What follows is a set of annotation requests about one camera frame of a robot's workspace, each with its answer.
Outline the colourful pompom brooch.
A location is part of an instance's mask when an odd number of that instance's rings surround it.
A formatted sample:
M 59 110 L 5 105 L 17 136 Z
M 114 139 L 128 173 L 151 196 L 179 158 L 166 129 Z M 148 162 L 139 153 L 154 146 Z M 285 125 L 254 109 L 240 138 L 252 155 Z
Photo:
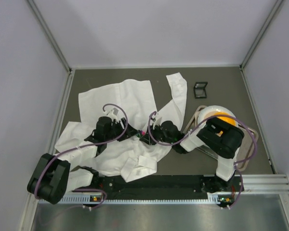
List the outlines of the colourful pompom brooch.
M 138 130 L 136 136 L 137 136 L 138 138 L 141 138 L 141 137 L 144 136 L 145 134 L 146 134 L 145 131 L 143 131 L 143 130 Z

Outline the white shirt garment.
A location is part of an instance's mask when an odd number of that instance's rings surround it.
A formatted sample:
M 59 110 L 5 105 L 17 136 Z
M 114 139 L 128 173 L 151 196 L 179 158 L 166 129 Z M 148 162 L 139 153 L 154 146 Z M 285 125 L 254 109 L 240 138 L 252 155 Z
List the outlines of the white shirt garment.
M 166 89 L 171 90 L 172 100 L 158 111 L 158 115 L 162 121 L 170 120 L 181 129 L 187 82 L 180 73 L 167 75 L 166 78 Z M 120 106 L 127 114 L 128 123 L 137 130 L 146 130 L 149 115 L 157 109 L 149 80 L 128 79 L 80 93 L 78 99 L 80 122 L 68 122 L 55 144 L 59 152 L 86 144 L 85 138 L 95 129 L 98 118 L 104 115 L 102 107 L 107 103 Z M 156 173 L 158 161 L 170 150 L 170 146 L 147 145 L 133 137 L 109 143 L 100 155 L 89 159 L 84 165 L 105 176 L 122 176 L 126 182 L 131 182 Z

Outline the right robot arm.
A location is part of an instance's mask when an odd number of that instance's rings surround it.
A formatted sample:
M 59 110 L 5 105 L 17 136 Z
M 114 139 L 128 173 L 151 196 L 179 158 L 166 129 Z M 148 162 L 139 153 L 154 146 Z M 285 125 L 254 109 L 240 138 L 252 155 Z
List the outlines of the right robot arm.
M 237 126 L 212 115 L 187 134 L 179 131 L 169 120 L 158 125 L 155 119 L 153 124 L 148 125 L 140 141 L 148 145 L 169 146 L 179 154 L 206 146 L 218 156 L 216 177 L 228 182 L 235 173 L 236 156 L 243 138 L 244 133 Z

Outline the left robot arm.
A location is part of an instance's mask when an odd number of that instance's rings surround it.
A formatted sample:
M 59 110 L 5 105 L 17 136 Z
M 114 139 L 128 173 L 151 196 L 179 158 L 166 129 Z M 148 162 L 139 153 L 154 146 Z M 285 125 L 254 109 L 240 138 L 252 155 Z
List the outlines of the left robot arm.
M 27 191 L 37 199 L 58 203 L 66 192 L 90 186 L 99 173 L 85 163 L 99 156 L 111 141 L 124 141 L 139 133 L 126 120 L 100 117 L 74 147 L 57 155 L 43 154 L 27 184 Z

